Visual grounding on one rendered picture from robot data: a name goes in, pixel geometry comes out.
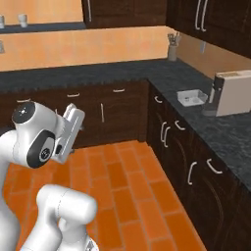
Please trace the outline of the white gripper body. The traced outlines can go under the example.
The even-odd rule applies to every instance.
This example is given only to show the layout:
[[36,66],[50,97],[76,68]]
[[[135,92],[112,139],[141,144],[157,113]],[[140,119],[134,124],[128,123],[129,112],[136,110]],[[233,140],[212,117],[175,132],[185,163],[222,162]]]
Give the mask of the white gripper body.
[[61,163],[65,163],[75,143],[76,136],[82,128],[82,123],[85,113],[78,109],[76,105],[71,103],[63,116],[64,118],[64,133],[60,138],[62,150],[59,153]]

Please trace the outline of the grey pot with tools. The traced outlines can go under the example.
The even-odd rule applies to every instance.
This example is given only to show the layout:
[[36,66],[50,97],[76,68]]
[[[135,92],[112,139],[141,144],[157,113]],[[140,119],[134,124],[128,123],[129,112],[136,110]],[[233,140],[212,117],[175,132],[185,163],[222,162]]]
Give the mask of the grey pot with tools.
[[176,49],[181,40],[180,34],[177,33],[169,33],[169,49],[168,49],[168,60],[174,62],[176,60]]

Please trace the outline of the dark wood side base cupboards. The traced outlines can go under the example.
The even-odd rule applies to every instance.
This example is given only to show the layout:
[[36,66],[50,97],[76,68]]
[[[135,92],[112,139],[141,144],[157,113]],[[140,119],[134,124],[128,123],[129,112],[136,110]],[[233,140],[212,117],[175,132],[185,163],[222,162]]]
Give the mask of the dark wood side base cupboards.
[[[175,121],[185,130],[179,130]],[[168,148],[160,139],[163,122],[167,122],[164,133],[171,127]],[[149,87],[147,143],[207,250],[251,251],[251,192],[154,86]]]

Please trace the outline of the white toaster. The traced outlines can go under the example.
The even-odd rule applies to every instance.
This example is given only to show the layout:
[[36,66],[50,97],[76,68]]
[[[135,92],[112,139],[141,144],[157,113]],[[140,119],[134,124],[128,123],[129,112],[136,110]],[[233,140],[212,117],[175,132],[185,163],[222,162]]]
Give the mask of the white toaster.
[[251,70],[217,73],[215,85],[220,91],[217,117],[251,111]]

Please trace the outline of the dark wall shelf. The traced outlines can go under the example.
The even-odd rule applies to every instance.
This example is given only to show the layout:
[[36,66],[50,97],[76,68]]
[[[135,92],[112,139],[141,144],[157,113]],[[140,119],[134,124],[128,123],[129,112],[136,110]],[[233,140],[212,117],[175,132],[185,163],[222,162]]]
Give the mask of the dark wall shelf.
[[27,27],[21,27],[20,25],[6,25],[4,28],[0,28],[0,34],[81,30],[81,29],[86,29],[86,25],[84,22],[29,24]]

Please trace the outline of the dark wood corner wall cupboards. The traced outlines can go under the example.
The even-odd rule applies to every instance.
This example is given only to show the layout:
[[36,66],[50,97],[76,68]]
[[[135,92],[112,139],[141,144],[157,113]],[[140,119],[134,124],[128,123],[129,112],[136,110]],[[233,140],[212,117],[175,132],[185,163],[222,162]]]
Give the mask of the dark wood corner wall cupboards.
[[251,59],[251,0],[209,0],[204,27],[201,0],[199,30],[194,27],[198,0],[168,0],[166,25],[230,52]]

